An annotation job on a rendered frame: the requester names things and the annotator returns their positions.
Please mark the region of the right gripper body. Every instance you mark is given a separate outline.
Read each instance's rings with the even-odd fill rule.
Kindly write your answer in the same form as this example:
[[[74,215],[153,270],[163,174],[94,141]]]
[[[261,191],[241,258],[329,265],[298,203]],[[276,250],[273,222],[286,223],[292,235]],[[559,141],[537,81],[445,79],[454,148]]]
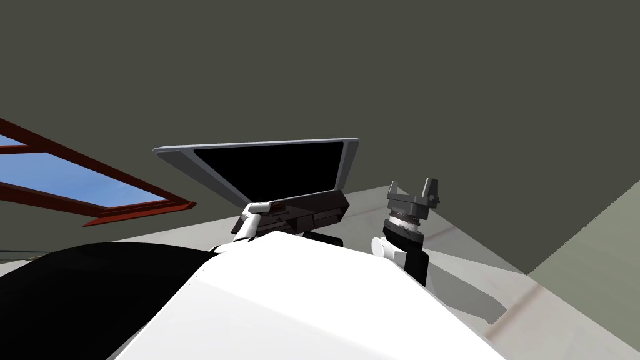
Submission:
[[[407,194],[388,194],[388,208],[396,213],[419,219],[428,219],[429,210],[436,209],[439,198],[435,195],[428,197],[412,196]]]

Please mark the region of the grey laptop with black screen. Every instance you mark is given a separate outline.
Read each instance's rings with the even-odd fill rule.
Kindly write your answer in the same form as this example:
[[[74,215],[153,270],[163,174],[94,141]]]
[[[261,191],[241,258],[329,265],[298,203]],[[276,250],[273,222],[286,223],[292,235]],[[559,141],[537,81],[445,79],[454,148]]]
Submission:
[[[301,234],[340,223],[355,137],[161,146],[153,153],[241,209],[232,233]]]

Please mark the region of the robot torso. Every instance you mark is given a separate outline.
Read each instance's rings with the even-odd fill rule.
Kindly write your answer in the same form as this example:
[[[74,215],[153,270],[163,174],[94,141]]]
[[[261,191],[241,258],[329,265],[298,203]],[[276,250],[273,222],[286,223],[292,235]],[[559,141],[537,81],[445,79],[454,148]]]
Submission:
[[[214,256],[114,360],[506,360],[388,259],[273,232]]]

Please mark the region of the red framed window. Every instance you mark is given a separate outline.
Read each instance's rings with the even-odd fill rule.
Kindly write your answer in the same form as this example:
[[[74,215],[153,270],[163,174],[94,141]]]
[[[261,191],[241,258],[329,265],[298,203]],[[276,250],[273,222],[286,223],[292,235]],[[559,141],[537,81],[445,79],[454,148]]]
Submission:
[[[87,227],[196,206],[1,118],[0,201],[87,216]]]

